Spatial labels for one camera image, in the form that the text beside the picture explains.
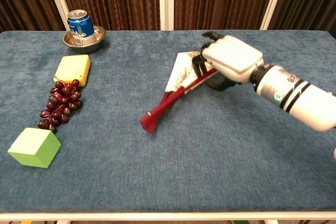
grape bunch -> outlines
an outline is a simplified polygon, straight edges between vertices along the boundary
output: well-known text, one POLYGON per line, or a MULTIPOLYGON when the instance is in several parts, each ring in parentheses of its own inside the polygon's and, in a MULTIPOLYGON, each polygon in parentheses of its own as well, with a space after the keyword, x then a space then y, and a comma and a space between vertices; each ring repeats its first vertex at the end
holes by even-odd
POLYGON ((40 129, 55 132, 57 126, 69 121, 71 110, 83 106, 79 100, 81 92, 78 85, 79 81, 76 79, 66 84, 60 80, 55 82, 55 88, 50 90, 47 109, 40 112, 40 117, 44 118, 37 124, 40 129))

blue soda can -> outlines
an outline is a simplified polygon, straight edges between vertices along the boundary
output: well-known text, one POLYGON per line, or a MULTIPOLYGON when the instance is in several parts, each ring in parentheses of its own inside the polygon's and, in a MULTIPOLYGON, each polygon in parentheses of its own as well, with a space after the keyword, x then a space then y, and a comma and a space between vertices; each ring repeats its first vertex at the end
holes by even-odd
POLYGON ((77 46, 85 46, 97 41, 92 20, 86 10, 69 12, 68 25, 77 46))

green cube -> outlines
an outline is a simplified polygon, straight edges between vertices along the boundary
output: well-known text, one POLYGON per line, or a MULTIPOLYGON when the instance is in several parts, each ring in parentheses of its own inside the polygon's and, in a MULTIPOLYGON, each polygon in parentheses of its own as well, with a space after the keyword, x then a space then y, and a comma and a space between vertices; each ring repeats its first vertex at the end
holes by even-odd
POLYGON ((8 153, 22 165, 48 168, 60 147, 52 131, 25 128, 8 153))

sponge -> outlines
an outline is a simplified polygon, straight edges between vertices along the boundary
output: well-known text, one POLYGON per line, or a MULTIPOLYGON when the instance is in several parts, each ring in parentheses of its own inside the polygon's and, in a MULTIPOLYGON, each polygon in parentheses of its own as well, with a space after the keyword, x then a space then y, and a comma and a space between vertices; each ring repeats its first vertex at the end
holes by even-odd
POLYGON ((25 128, 8 153, 22 165, 48 168, 60 147, 52 131, 25 128))
POLYGON ((79 86, 86 85, 90 69, 90 58, 88 55, 64 56, 58 65, 54 81, 61 80, 65 83, 71 83, 73 80, 79 80, 79 86))

metal bowl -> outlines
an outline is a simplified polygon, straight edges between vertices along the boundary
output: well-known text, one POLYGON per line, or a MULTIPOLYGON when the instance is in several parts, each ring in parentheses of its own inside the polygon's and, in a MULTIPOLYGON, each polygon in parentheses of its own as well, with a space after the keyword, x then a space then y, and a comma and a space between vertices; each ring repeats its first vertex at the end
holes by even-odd
POLYGON ((101 47, 102 41, 104 40, 106 36, 106 30, 102 28, 101 26, 93 26, 93 28, 95 30, 94 34, 97 38, 97 41, 92 44, 85 45, 85 46, 77 46, 75 43, 75 39, 73 38, 71 34, 71 31, 67 31, 62 36, 62 41, 65 45, 67 45, 68 47, 74 48, 81 54, 91 54, 97 51, 101 47))

